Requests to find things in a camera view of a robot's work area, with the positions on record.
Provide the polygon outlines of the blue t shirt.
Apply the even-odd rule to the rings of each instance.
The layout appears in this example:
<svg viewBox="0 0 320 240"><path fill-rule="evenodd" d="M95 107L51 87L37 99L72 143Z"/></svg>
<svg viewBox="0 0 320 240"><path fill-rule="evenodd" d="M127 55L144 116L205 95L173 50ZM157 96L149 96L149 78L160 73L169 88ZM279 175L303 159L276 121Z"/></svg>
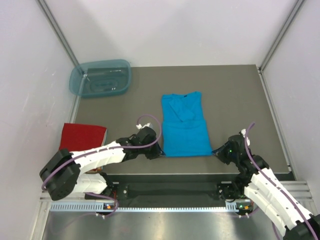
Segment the blue t shirt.
<svg viewBox="0 0 320 240"><path fill-rule="evenodd" d="M201 92L164 94L161 106L163 148L167 157L200 157L212 154Z"/></svg>

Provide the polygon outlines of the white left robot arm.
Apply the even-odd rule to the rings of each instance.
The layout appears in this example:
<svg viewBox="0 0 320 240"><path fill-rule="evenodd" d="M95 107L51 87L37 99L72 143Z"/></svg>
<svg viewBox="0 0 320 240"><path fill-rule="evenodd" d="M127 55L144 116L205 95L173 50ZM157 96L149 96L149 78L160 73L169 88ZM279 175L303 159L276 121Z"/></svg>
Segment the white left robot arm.
<svg viewBox="0 0 320 240"><path fill-rule="evenodd" d="M153 160L165 154L158 143L157 133L149 123L136 127L136 134L104 146L83 151L58 150L39 173L41 188L47 191L53 201L74 193L109 198L114 191L112 182L106 174L90 173L91 170L133 160L140 155Z"/></svg>

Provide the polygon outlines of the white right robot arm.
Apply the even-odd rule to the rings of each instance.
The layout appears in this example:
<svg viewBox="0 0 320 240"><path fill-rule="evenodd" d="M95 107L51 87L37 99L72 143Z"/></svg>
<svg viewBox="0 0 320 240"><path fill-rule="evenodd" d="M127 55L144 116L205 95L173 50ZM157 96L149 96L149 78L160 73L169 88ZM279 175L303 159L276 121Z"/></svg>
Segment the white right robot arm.
<svg viewBox="0 0 320 240"><path fill-rule="evenodd" d="M311 213L278 180L259 155L252 154L248 130L232 135L213 151L224 164L235 164L239 174L231 182L231 198L248 198L270 219L283 240L318 240L320 216Z"/></svg>

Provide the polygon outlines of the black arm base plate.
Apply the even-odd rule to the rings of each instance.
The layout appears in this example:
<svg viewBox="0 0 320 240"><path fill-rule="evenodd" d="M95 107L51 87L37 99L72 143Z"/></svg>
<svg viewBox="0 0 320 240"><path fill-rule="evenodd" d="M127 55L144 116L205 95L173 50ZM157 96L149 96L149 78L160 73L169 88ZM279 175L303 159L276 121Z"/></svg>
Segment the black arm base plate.
<svg viewBox="0 0 320 240"><path fill-rule="evenodd" d="M236 174L105 174L108 188L121 199L137 196L205 195L213 199L244 197Z"/></svg>

